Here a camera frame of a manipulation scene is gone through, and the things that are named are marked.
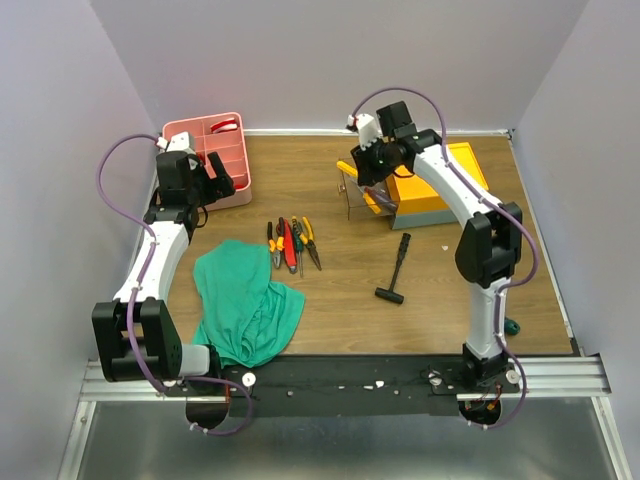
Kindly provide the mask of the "yellow handled screwdriver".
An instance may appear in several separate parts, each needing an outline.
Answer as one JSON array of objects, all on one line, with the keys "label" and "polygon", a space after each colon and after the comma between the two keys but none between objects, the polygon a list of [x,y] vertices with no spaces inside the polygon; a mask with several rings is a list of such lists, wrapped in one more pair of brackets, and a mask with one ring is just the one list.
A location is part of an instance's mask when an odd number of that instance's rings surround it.
[{"label": "yellow handled screwdriver", "polygon": [[353,167],[352,165],[348,164],[347,162],[343,161],[343,160],[338,160],[336,162],[336,167],[343,173],[351,176],[351,177],[358,177],[358,171],[355,167]]}]

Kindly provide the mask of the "transparent drawer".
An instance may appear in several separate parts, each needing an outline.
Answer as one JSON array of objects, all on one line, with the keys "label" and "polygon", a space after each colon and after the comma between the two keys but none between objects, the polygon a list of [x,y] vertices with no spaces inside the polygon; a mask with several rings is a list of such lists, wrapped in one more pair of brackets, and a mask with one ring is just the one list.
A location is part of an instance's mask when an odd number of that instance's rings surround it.
[{"label": "transparent drawer", "polygon": [[[363,200],[363,194],[365,192],[365,188],[369,186],[359,186],[357,183],[357,178],[351,177],[338,169],[338,193],[343,198],[344,203],[346,205],[346,215],[348,220],[364,220],[371,218],[393,218],[395,213],[388,211],[385,208],[381,208],[381,213],[376,215],[371,209],[367,206],[365,201]],[[378,183],[373,187],[377,190],[384,190],[390,196],[386,185],[384,183]]]}]

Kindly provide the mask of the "black yellow combination pliers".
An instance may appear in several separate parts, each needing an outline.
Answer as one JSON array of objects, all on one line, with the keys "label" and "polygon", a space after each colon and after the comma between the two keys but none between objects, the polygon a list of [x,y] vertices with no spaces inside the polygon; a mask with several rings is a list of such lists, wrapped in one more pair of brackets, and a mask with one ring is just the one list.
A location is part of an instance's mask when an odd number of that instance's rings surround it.
[{"label": "black yellow combination pliers", "polygon": [[267,238],[269,252],[273,266],[279,269],[282,265],[284,250],[284,218],[280,217],[277,224],[269,221],[267,224]]}]

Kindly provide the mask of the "orange handled screwdriver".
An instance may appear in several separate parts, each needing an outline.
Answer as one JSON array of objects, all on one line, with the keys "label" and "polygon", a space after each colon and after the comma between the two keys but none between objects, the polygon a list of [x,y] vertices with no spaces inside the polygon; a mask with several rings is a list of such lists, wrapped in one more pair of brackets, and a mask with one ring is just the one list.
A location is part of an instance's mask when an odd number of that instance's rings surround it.
[{"label": "orange handled screwdriver", "polygon": [[374,214],[378,215],[381,213],[381,208],[369,193],[363,194],[363,200]]}]

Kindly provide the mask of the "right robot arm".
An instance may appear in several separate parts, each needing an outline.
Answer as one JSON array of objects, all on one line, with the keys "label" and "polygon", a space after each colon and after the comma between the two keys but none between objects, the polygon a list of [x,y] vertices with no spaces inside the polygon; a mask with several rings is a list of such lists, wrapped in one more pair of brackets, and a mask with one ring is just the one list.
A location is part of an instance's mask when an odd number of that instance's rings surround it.
[{"label": "right robot arm", "polygon": [[359,185],[373,186],[405,167],[435,190],[460,224],[455,264],[471,294],[460,379],[471,391],[485,390],[508,366],[504,289],[521,259],[521,209],[501,203],[466,173],[442,134],[418,130],[404,102],[375,115],[352,113],[347,127],[358,135],[351,155]]}]

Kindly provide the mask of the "yellow needle nose pliers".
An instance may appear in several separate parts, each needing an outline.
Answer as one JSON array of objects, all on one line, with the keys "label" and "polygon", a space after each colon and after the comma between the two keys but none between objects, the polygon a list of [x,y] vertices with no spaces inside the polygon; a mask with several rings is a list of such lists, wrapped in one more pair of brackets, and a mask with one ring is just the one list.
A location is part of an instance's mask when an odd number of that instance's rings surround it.
[{"label": "yellow needle nose pliers", "polygon": [[315,244],[314,231],[313,231],[311,222],[306,216],[303,216],[302,224],[303,224],[302,233],[301,233],[302,242],[306,246],[313,264],[319,271],[321,271],[322,270],[321,260],[319,258],[319,254]]}]

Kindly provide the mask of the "small green screwdriver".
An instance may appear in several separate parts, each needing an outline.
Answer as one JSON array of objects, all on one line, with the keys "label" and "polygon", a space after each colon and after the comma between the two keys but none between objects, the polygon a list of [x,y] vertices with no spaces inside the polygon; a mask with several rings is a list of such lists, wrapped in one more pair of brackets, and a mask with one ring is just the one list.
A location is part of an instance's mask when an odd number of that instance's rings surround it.
[{"label": "small green screwdriver", "polygon": [[506,318],[503,323],[504,334],[508,336],[518,335],[521,331],[521,327],[518,322],[511,318]]}]

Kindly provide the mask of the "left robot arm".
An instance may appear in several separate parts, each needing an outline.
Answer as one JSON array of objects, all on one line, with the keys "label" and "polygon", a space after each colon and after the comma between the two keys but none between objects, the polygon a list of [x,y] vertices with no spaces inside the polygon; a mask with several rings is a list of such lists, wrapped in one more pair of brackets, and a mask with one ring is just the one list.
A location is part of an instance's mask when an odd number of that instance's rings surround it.
[{"label": "left robot arm", "polygon": [[232,196],[234,183],[215,152],[205,162],[185,151],[160,153],[156,170],[142,248],[113,299],[92,312],[99,358],[110,382],[146,379],[165,393],[166,382],[187,377],[197,393],[209,395],[222,380],[213,350],[182,344],[167,298],[179,260],[208,217],[206,206]]}]

